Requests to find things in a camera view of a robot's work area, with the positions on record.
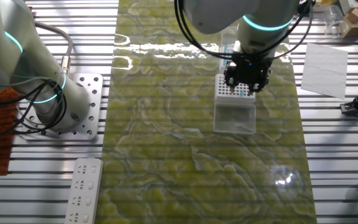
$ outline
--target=power outlet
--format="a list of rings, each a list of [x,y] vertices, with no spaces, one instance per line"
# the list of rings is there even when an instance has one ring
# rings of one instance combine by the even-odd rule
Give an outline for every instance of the power outlet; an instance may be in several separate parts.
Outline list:
[[[102,167],[100,159],[76,160],[65,224],[94,223]]]

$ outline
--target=clear plastic container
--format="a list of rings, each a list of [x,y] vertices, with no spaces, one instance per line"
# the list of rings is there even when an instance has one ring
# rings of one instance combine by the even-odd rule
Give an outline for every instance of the clear plastic container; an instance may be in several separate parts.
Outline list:
[[[256,133],[256,106],[215,104],[214,132],[228,134]]]
[[[324,10],[324,21],[326,37],[342,38],[349,30],[349,24],[343,19],[342,11],[338,6],[329,6]]]
[[[220,52],[221,53],[232,53],[234,43],[237,40],[237,26],[232,25],[222,30],[222,41]],[[219,73],[223,74],[224,69],[226,68],[227,60],[219,60]]]

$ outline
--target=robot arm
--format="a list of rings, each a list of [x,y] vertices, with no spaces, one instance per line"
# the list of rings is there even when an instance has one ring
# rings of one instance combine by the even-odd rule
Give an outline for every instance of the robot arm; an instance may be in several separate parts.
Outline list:
[[[184,9],[193,26],[204,34],[217,33],[259,8],[259,0],[186,0]]]
[[[23,0],[0,0],[0,91],[11,85],[18,93],[28,94],[45,82],[34,78],[56,81],[67,99],[67,111],[53,131],[67,132],[85,119],[91,103],[88,92],[68,77],[43,44],[27,5]],[[34,109],[43,124],[53,123],[60,113],[57,95],[56,89],[47,86],[37,97]]]
[[[287,33],[297,12],[299,0],[175,0],[193,26],[204,34],[223,30],[239,20],[234,53],[253,55],[232,58],[225,70],[226,85],[233,91],[238,84],[249,86],[250,93],[262,91],[269,82],[269,68],[275,44]]]

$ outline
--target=green marble-patterned mat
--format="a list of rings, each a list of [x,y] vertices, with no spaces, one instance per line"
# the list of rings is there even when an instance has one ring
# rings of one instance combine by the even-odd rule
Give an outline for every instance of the green marble-patterned mat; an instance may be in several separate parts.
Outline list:
[[[316,223],[289,58],[257,95],[257,134],[214,134],[219,62],[185,43],[173,2],[120,0],[116,34],[98,224]]]

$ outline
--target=metal plate with holes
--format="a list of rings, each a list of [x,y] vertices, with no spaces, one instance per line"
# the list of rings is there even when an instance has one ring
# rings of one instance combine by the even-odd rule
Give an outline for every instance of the metal plate with holes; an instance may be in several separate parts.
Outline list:
[[[23,135],[23,138],[28,141],[92,141],[98,134],[98,121],[100,112],[100,103],[103,89],[103,76],[100,74],[71,74],[71,79],[76,83],[84,86],[91,98],[88,115],[86,119],[75,126],[71,132],[61,133],[46,130],[37,134]],[[32,108],[27,116],[35,123],[40,123]],[[29,130],[27,127],[22,127],[23,131]]]

